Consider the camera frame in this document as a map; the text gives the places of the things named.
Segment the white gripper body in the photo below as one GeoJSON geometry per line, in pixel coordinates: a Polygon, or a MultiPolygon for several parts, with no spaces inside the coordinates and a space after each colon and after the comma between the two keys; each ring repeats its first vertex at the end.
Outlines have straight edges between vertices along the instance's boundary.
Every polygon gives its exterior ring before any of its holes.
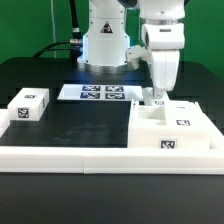
{"type": "Polygon", "coordinates": [[[184,24],[144,24],[141,37],[149,54],[148,65],[154,89],[172,91],[177,78],[180,50],[185,44],[184,24]]]}

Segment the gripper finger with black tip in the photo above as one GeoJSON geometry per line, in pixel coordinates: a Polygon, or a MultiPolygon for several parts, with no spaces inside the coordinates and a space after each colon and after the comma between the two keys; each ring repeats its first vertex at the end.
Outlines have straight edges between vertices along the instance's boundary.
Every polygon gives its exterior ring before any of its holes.
{"type": "Polygon", "coordinates": [[[153,96],[155,99],[161,99],[164,96],[164,91],[158,88],[153,88],[153,96]]]}

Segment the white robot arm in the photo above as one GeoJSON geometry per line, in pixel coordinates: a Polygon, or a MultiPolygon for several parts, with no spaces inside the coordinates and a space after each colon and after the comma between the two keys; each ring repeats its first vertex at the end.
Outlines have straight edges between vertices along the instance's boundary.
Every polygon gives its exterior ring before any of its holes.
{"type": "Polygon", "coordinates": [[[116,73],[140,59],[147,62],[153,96],[171,91],[184,48],[185,0],[89,0],[89,28],[78,64],[95,72],[116,73]],[[131,46],[125,31],[126,11],[140,10],[141,45],[131,46]]]}

